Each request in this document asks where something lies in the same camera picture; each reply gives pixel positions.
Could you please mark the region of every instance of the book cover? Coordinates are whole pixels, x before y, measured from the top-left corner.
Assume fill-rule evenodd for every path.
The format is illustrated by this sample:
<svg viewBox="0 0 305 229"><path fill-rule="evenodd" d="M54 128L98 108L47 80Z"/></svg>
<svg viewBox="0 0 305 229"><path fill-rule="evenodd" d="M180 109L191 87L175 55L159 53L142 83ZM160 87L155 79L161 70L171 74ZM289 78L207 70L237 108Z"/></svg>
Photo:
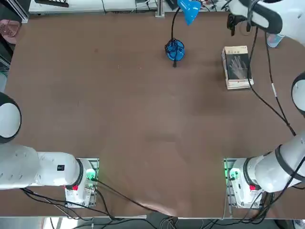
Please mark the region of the book cover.
<svg viewBox="0 0 305 229"><path fill-rule="evenodd" d="M229 81L247 81L249 57L247 46L225 47L227 77Z"/></svg>

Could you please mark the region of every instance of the hand illustration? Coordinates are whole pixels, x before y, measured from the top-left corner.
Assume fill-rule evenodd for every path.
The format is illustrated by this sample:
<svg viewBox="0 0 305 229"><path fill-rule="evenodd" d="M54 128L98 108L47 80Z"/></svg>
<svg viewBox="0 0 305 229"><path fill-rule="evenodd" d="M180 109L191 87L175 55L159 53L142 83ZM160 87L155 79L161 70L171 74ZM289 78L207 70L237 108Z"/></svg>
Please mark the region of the hand illustration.
<svg viewBox="0 0 305 229"><path fill-rule="evenodd" d="M244 80L247 78L248 69L245 63L240 59L240 56L235 56L234 59L232 59L230 68L238 79Z"/></svg>

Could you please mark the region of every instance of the lamp base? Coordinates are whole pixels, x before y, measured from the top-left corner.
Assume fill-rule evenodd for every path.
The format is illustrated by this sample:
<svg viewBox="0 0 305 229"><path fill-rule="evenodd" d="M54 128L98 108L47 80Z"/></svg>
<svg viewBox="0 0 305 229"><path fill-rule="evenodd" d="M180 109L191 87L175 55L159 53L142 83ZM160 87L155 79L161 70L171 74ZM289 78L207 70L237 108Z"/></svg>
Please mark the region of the lamp base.
<svg viewBox="0 0 305 229"><path fill-rule="evenodd" d="M175 38L171 39L165 46L165 52L171 61L180 61L185 55L184 44Z"/></svg>

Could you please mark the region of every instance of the pink basket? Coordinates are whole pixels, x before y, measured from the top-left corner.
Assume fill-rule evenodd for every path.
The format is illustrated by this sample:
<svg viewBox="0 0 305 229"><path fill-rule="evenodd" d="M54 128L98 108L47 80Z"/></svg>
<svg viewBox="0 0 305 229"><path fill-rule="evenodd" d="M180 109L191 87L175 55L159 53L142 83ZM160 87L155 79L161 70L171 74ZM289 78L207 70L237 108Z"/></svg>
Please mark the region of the pink basket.
<svg viewBox="0 0 305 229"><path fill-rule="evenodd" d="M16 44L16 38L18 31L20 28L20 23L18 21L11 21L11 20L0 20L0 33L3 38L11 43Z"/></svg>

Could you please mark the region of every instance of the green indicator light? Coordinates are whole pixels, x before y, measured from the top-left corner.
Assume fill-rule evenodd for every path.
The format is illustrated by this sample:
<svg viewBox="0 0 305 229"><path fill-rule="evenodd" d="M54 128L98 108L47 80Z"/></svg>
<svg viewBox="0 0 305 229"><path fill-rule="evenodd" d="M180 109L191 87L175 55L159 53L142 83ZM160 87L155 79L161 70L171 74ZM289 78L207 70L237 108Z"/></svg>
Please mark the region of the green indicator light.
<svg viewBox="0 0 305 229"><path fill-rule="evenodd" d="M95 178L95 170L93 168L87 169L86 171L86 177L87 179L91 180Z"/></svg>

